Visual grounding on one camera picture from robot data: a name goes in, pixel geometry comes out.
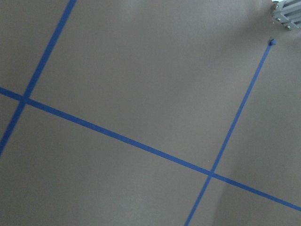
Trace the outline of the grey aluminium frame post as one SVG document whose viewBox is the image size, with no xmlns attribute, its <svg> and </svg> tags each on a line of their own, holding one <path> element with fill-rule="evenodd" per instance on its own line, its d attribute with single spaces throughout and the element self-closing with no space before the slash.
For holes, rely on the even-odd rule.
<svg viewBox="0 0 301 226">
<path fill-rule="evenodd" d="M 272 17 L 287 30 L 301 28 L 301 0 L 273 0 Z"/>
</svg>

